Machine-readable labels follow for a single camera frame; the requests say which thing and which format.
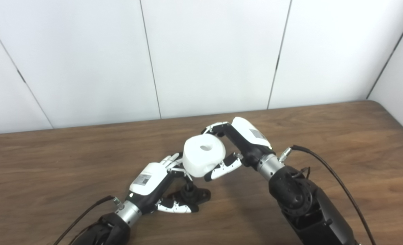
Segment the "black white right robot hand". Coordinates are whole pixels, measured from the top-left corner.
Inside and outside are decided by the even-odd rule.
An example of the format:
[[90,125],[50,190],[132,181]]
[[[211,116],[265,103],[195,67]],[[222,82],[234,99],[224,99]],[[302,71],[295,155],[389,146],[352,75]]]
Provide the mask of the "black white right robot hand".
[[204,175],[206,182],[230,173],[242,165],[257,171],[264,156],[275,154],[267,138],[242,117],[235,117],[232,123],[223,121],[212,124],[202,130],[201,134],[218,138],[226,136],[238,149],[238,152],[232,152],[220,160],[213,170]]

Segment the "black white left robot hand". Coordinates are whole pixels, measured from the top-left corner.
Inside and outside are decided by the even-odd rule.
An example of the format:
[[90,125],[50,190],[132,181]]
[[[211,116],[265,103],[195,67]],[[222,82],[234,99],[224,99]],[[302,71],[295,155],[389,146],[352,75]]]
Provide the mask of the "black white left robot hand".
[[198,205],[183,200],[164,198],[164,194],[176,178],[184,178],[192,184],[192,177],[181,167],[183,153],[177,152],[160,162],[152,162],[130,184],[126,201],[135,205],[142,215],[156,210],[171,213],[196,213]]

